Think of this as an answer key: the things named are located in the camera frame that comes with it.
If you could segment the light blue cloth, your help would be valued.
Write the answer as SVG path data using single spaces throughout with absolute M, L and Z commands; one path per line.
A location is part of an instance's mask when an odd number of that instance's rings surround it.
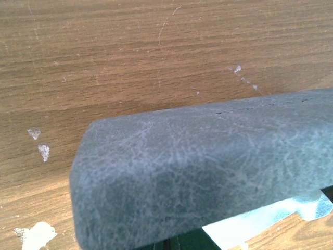
M 313 191 L 208 224 L 202 229 L 220 249 L 236 246 L 249 249 L 248 240 L 294 213 L 305 221 L 312 221 L 331 212 L 329 198 L 322 191 Z

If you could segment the grey-blue glasses case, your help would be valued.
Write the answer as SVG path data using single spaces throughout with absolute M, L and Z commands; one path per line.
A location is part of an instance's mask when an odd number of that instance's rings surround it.
M 136 249 L 332 185 L 332 89 L 101 119 L 70 173 L 81 249 Z

